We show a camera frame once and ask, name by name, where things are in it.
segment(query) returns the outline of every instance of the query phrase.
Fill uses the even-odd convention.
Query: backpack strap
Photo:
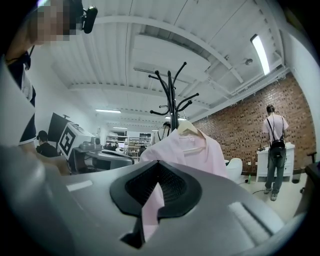
[[[284,132],[285,124],[284,124],[284,117],[281,116],[281,118],[282,118],[282,135],[280,137],[280,140],[284,141],[285,140],[285,132]]]
[[[274,131],[272,130],[272,127],[271,127],[271,124],[270,124],[270,122],[269,122],[268,118],[267,118],[266,120],[268,121],[268,124],[269,124],[270,129],[271,129],[271,132],[272,132],[272,137],[273,137],[272,142],[274,142],[274,141],[275,141],[275,134],[274,134]]]

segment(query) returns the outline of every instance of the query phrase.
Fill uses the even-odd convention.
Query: red brick wall
[[[254,174],[257,149],[260,144],[267,146],[266,138],[261,142],[261,135],[268,104],[289,124],[286,141],[295,145],[294,168],[303,167],[306,154],[316,150],[315,128],[308,103],[291,73],[193,125],[220,143],[225,159],[242,159],[243,172]]]

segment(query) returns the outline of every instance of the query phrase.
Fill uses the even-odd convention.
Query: shoe
[[[278,194],[273,193],[271,195],[271,201],[276,201],[277,200],[277,196],[278,196]]]
[[[265,194],[269,194],[269,192],[272,190],[272,188],[265,188],[263,193]]]

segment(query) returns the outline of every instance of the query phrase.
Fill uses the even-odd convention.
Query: pink garment
[[[204,133],[202,135],[205,139],[194,136],[180,136],[175,129],[168,137],[148,147],[141,154],[140,161],[162,160],[227,178],[225,159],[219,143]],[[184,152],[184,150],[201,147],[205,148],[196,152]],[[146,240],[157,229],[158,209],[164,205],[163,193],[160,185],[157,184],[142,208],[142,223]]]
[[[269,120],[272,129],[270,129],[267,119]],[[269,134],[270,143],[272,143],[274,139],[280,140],[283,134],[283,130],[285,131],[286,129],[288,129],[288,127],[289,125],[287,121],[281,115],[272,113],[268,118],[266,118],[263,121],[262,132],[264,134]]]

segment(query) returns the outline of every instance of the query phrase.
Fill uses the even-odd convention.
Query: coat rack
[[[167,105],[159,106],[159,108],[167,107],[167,111],[165,113],[159,113],[159,112],[156,112],[156,111],[153,111],[153,110],[150,110],[150,113],[151,114],[156,114],[156,115],[159,115],[159,116],[165,116],[168,113],[170,113],[171,131],[173,131],[174,129],[177,129],[178,126],[179,126],[178,112],[185,110],[186,107],[188,107],[189,105],[192,104],[191,99],[196,97],[196,96],[199,96],[199,93],[196,93],[196,94],[194,94],[194,95],[192,95],[192,96],[190,96],[188,98],[185,98],[184,100],[182,100],[178,104],[178,106],[176,106],[176,99],[175,99],[175,97],[176,97],[176,94],[175,94],[176,87],[175,87],[175,82],[176,82],[176,79],[177,79],[179,73],[181,72],[181,70],[184,68],[185,65],[187,65],[186,62],[183,63],[183,65],[180,67],[180,69],[176,73],[176,75],[175,75],[175,77],[173,79],[173,82],[172,82],[172,78],[171,78],[171,72],[168,71],[168,84],[166,84],[166,82],[162,80],[158,70],[156,70],[154,72],[157,77],[152,76],[152,75],[148,75],[149,78],[153,78],[153,79],[156,79],[156,80],[160,81],[160,83],[162,85],[162,88],[163,88],[163,90],[165,92],[165,95],[167,97],[167,100],[168,100],[168,104]],[[186,101],[188,101],[188,102],[183,107],[180,108],[180,106]]]

